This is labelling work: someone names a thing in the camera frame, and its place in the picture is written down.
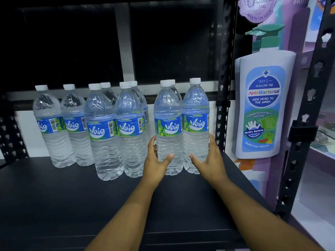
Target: left arm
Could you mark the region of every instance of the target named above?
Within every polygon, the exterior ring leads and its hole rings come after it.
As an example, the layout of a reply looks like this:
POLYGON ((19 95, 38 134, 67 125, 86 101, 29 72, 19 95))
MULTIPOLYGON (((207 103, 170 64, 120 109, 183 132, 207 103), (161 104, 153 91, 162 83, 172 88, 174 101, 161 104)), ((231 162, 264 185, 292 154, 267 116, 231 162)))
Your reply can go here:
POLYGON ((99 232, 85 251, 137 251, 144 232, 154 190, 165 175, 174 154, 160 162, 155 155, 154 136, 148 144, 143 176, 126 203, 99 232))

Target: blue circle logo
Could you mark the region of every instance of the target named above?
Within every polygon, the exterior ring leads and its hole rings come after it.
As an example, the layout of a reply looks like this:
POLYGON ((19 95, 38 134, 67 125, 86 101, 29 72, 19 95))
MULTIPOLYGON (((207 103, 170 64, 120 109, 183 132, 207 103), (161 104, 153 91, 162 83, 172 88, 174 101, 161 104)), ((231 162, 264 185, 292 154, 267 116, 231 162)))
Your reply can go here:
POLYGON ((264 108, 273 104, 280 94, 278 80, 270 75, 269 70, 263 71, 261 77, 256 78, 247 90, 248 99, 257 108, 264 108))

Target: water bottle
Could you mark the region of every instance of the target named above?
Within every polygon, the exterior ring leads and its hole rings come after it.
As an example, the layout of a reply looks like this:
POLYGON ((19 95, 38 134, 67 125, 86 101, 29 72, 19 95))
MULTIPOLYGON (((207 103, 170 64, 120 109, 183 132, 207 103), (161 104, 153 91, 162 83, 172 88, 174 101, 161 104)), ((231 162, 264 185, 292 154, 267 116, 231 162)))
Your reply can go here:
POLYGON ((103 94, 111 101, 113 105, 115 105, 116 100, 118 99, 117 95, 111 89, 110 82, 100 83, 103 94))
POLYGON ((94 159, 84 117, 85 100, 76 93, 74 84, 66 84, 63 87, 67 94, 61 101, 61 112, 74 156, 78 165, 90 166, 94 164, 94 159))
POLYGON ((176 81, 174 79, 170 79, 171 81, 171 90, 177 95, 179 101, 182 103, 182 97, 180 96, 180 93, 178 92, 177 88, 175 87, 176 81))
POLYGON ((130 82, 120 82, 120 95, 116 101, 116 123, 120 151, 126 175, 143 175, 144 160, 147 156, 144 112, 142 104, 131 89, 130 82))
POLYGON ((182 106, 171 90, 169 80, 161 81, 161 91, 154 104, 157 154, 160 161, 174 153, 166 175, 176 175, 183 169, 182 106))
POLYGON ((151 128, 150 128, 150 123, 149 123, 149 114, 148 114, 148 104, 146 102, 146 99, 142 92, 139 90, 137 87, 137 81, 130 81, 131 83, 131 89, 132 91, 136 94, 138 99, 140 100, 142 107, 143 107, 143 112, 144 112, 144 122, 145 122, 145 134, 147 137, 147 143, 151 139, 151 128))
POLYGON ((115 109, 103 94, 100 84, 91 90, 84 108, 95 169, 100 179, 114 180, 123 173, 115 124, 115 109))
POLYGON ((65 130, 61 104, 55 96, 47 93, 47 85, 36 85, 35 88, 39 96, 34 100, 32 110, 52 164, 58 168, 73 165, 76 163, 76 158, 65 130))
POLYGON ((189 173, 199 174, 191 163, 190 154, 204 161, 208 154, 209 101, 200 86, 200 78, 190 79, 190 88, 183 100, 184 168, 189 173))

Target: person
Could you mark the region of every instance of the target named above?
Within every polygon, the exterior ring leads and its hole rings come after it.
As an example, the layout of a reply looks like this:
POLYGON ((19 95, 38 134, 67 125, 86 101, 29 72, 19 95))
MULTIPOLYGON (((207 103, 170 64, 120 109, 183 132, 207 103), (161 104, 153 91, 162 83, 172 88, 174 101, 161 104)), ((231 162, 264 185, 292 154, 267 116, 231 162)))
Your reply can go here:
MULTIPOLYGON (((160 162, 154 136, 148 144, 143 176, 128 200, 85 249, 86 251, 137 251, 144 232, 151 197, 174 155, 160 162)), ((227 177, 215 139, 210 135, 204 162, 190 159, 200 174, 217 191, 249 249, 256 251, 323 250, 282 219, 250 198, 227 177)))

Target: white hand illustration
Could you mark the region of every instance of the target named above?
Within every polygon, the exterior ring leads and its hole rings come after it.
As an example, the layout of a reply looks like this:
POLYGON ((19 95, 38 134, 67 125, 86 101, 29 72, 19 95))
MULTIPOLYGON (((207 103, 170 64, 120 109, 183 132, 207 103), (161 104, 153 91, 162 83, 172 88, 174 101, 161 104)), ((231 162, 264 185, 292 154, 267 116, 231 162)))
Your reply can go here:
POLYGON ((256 125, 256 120, 254 120, 254 122, 252 121, 249 121, 248 122, 249 126, 246 125, 246 127, 249 129, 249 130, 256 130, 259 128, 260 124, 256 125))

